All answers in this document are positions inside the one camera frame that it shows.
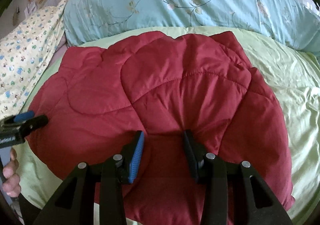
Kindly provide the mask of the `person's left hand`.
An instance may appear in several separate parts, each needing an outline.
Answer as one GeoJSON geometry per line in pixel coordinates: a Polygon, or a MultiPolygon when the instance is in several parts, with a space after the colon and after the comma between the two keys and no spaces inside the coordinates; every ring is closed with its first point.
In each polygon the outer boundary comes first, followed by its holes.
{"type": "Polygon", "coordinates": [[[4,192],[10,197],[18,197],[21,193],[20,176],[17,173],[19,162],[14,148],[10,150],[10,161],[3,168],[3,175],[6,181],[3,183],[4,192]]]}

